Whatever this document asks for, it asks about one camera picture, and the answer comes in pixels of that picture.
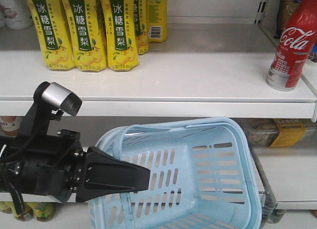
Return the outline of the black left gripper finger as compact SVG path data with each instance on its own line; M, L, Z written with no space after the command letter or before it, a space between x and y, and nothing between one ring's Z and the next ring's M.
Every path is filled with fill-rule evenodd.
M79 170L75 198L78 203L149 188L151 171L148 168L118 160L97 147L89 147L76 168Z

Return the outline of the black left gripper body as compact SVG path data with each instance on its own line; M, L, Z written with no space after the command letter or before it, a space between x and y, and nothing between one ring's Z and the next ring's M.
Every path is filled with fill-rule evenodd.
M0 191L13 202L37 195L67 202L79 179L77 164L83 159L80 133L62 130L59 136L33 139L0 138Z

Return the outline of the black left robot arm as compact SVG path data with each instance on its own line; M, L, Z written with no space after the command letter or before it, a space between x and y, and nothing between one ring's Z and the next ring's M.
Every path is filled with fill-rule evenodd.
M0 189L11 195L18 214L26 210L23 194L50 196L61 203L75 194L82 203L149 187L149 169L97 147L84 151L79 132L1 137L0 146Z

